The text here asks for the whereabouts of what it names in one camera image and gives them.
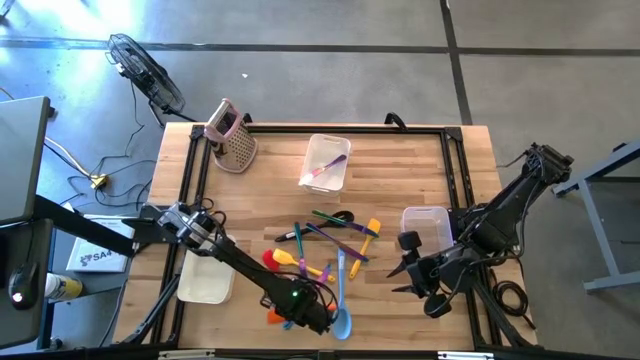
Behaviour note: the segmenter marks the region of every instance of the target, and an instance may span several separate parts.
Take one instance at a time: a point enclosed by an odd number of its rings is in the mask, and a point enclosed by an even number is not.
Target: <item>yellow spatula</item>
[[[280,249],[273,250],[273,260],[277,261],[278,264],[280,264],[280,265],[295,265],[295,266],[298,266],[298,262],[293,258],[293,256],[291,254],[289,254],[288,252],[286,252],[284,250],[280,250]],[[322,275],[322,271],[320,271],[318,269],[314,269],[314,268],[312,268],[310,266],[307,266],[307,271],[312,273],[315,276]],[[329,275],[329,277],[327,277],[327,280],[329,280],[329,282],[335,282],[336,278],[333,275]]]
[[[367,225],[367,229],[371,229],[376,233],[379,233],[380,221],[374,218],[371,218],[371,220],[369,220],[369,225]],[[374,239],[373,236],[367,235],[367,237],[364,239],[364,244],[362,245],[362,249],[360,249],[360,255],[364,255],[365,251],[367,251],[367,247],[369,247],[369,243],[373,239]],[[362,261],[360,260],[356,260],[356,262],[353,263],[353,266],[351,267],[351,272],[349,273],[349,279],[353,279],[356,277],[356,274],[358,273],[358,269],[360,269],[360,263],[362,263]]]

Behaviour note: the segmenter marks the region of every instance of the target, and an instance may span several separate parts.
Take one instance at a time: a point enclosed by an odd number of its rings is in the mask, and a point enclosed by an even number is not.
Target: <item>blue handle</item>
[[[345,283],[344,261],[345,261],[344,251],[338,248],[338,284],[340,286],[340,300],[338,300],[339,307],[342,307],[342,305],[344,304],[344,283]]]

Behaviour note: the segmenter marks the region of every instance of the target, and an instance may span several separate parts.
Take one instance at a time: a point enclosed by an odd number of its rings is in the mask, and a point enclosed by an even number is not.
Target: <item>wooden tabletop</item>
[[[170,205],[177,200],[191,126],[167,124],[149,202]],[[476,202],[487,202],[501,189],[489,131],[485,126],[463,126],[462,132]],[[217,210],[226,212],[225,228],[238,240],[238,246],[260,262],[266,249],[278,247],[297,254],[295,242],[276,244],[273,239],[290,231],[294,221],[318,221],[311,215],[313,209],[329,214],[349,210],[355,214],[356,221],[363,224],[372,217],[380,220],[380,238],[375,239],[367,250],[371,260],[346,284],[346,304],[353,319],[351,337],[338,341],[332,334],[319,336],[307,328],[294,327],[284,331],[281,325],[267,325],[267,310],[258,303],[262,290],[242,276],[236,276],[228,302],[221,305],[186,304],[180,348],[473,348],[464,295],[454,298],[449,314],[431,319],[423,313],[423,300],[412,294],[391,292],[395,287],[409,284],[406,274],[386,278],[400,262],[401,250],[396,237],[403,210],[424,205],[450,207],[439,138],[390,134],[336,136],[348,138],[352,149],[345,186],[338,197],[308,194],[297,185],[310,134],[256,135],[258,154],[243,174],[220,170],[212,156],[205,197],[215,201]],[[196,156],[191,198],[200,158],[200,155]],[[457,169],[455,151],[453,158]],[[355,231],[330,229],[328,232],[356,249],[364,241],[364,236]],[[438,250],[433,241],[423,239],[423,243],[426,249]],[[333,275],[337,275],[336,247],[332,243],[310,234],[305,236],[304,246],[307,264],[322,268],[330,262]],[[152,245],[133,260],[114,341],[130,334],[156,300],[166,249],[166,245]],[[352,263],[348,257],[347,273]],[[524,287],[517,263],[507,262],[495,268],[495,272],[499,280],[512,280]],[[337,283],[331,287],[337,294]],[[483,332],[488,339],[486,313],[479,299],[477,302]],[[173,304],[168,309],[165,333],[170,328]],[[535,333],[522,318],[509,319],[527,340],[537,342]]]

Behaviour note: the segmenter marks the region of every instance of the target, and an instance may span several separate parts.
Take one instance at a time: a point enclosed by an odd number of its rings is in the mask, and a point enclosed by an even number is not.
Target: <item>black metal frame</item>
[[[249,114],[245,115],[246,123],[251,123],[251,117]],[[474,203],[473,188],[471,185],[471,177],[469,174],[469,167],[467,164],[466,154],[464,151],[464,140],[462,137],[462,130],[460,127],[407,127],[402,119],[395,113],[387,114],[385,125],[395,124],[397,127],[380,127],[380,126],[314,126],[314,125],[262,125],[262,126],[248,126],[249,132],[253,134],[313,134],[313,133],[325,133],[325,134],[402,134],[402,135],[437,135],[442,146],[442,156],[444,160],[445,176],[448,184],[449,200],[453,209],[460,208],[460,201],[458,199],[456,177],[454,174],[454,167],[451,156],[450,144],[454,142],[456,148],[456,154],[460,166],[460,175],[462,180],[462,186],[464,188],[466,207],[471,206]],[[187,151],[187,159],[185,161],[184,173],[182,176],[182,184],[180,186],[179,200],[187,202],[187,195],[189,184],[191,183],[191,173],[193,172],[193,163],[195,160],[195,152],[198,144],[198,140],[202,137],[203,127],[201,125],[194,125],[190,136],[189,149]],[[200,203],[204,196],[204,188],[206,184],[206,178],[208,173],[208,164],[210,160],[210,143],[205,143],[205,151],[202,156],[202,163],[200,166],[200,174],[198,176],[198,182],[196,187],[195,202]],[[169,251],[167,252],[167,259],[165,261],[165,268],[160,286],[162,292],[167,283],[171,280],[175,261],[177,256],[177,245],[169,245]],[[474,348],[478,348],[481,345],[486,345],[480,330],[480,321],[478,317],[478,308],[473,291],[466,293],[467,299],[467,311],[469,313],[469,323],[471,327],[472,341]],[[170,335],[167,342],[177,345],[180,340],[180,331],[182,326],[182,317],[184,315],[184,302],[177,299],[174,310],[173,323],[171,327]],[[164,323],[164,314],[160,314],[157,322],[151,333],[151,343],[156,344],[160,342]],[[491,333],[491,344],[499,344],[496,339],[500,339],[499,332],[497,332],[497,326],[489,317],[489,326],[491,329],[495,329]],[[246,354],[245,350],[237,349],[237,352]],[[416,354],[422,356],[431,355],[433,352],[417,352]]]

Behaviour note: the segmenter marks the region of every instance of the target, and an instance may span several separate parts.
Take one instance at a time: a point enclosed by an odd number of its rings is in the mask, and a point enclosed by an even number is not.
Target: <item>workbench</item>
[[[170,205],[178,199],[192,125],[167,124],[148,202]],[[327,126],[291,123],[249,125],[257,130],[274,126]],[[348,129],[384,129],[395,125],[342,126]],[[473,191],[476,203],[488,202],[501,190],[489,131],[485,126],[461,126],[455,130],[464,139],[463,150],[472,186],[472,189],[467,186],[468,190]],[[367,250],[370,261],[362,264],[355,279],[347,279],[346,303],[353,318],[352,335],[346,341],[338,341],[330,333],[319,336],[307,328],[294,326],[292,330],[284,331],[281,325],[268,325],[267,309],[259,304],[262,290],[246,278],[236,276],[228,302],[220,305],[185,304],[179,348],[473,349],[465,295],[454,298],[450,313],[431,319],[424,315],[424,300],[412,294],[391,292],[393,288],[410,283],[407,274],[386,278],[400,262],[402,251],[397,235],[403,210],[409,206],[424,205],[449,208],[454,201],[450,197],[450,189],[465,188],[458,163],[453,162],[450,169],[455,180],[446,176],[449,171],[443,161],[444,142],[440,137],[375,131],[332,134],[348,138],[352,152],[343,191],[338,197],[325,197],[306,193],[297,185],[311,133],[256,132],[253,135],[258,140],[259,149],[248,170],[243,174],[224,172],[214,164],[211,156],[204,184],[204,197],[211,198],[215,209],[226,212],[228,216],[225,224],[227,233],[233,235],[238,246],[253,258],[262,262],[263,251],[276,247],[297,254],[295,241],[275,243],[273,240],[291,231],[294,221],[317,222],[318,218],[311,215],[313,209],[329,214],[349,210],[355,214],[356,222],[366,224],[375,217],[382,223],[380,238],[375,239]],[[203,151],[204,143],[198,145],[198,153]],[[452,153],[460,152],[453,144],[446,144]],[[194,169],[200,168],[201,158],[196,156]],[[198,186],[193,178],[189,185],[190,189]],[[463,191],[458,193],[459,206],[465,207],[461,196]],[[364,235],[355,231],[330,229],[328,232],[356,249],[364,241]],[[426,251],[438,251],[437,244],[428,239],[423,239],[423,244],[423,256],[428,255]],[[337,275],[335,245],[309,234],[305,236],[304,246],[307,264],[322,268],[330,262],[332,274]],[[154,244],[133,259],[114,342],[132,333],[157,299],[167,248],[164,244]],[[353,260],[348,258],[347,273],[352,263]],[[176,264],[175,269],[179,271],[181,257]],[[295,268],[284,269],[296,271]],[[515,261],[507,261],[494,269],[498,280],[512,280],[524,288],[521,270]],[[337,282],[331,287],[337,294]],[[479,300],[477,306],[482,334],[487,338],[486,311]],[[173,309],[170,303],[164,318],[165,335],[171,327]],[[535,332],[524,319],[509,317],[509,320],[525,339],[537,343]]]

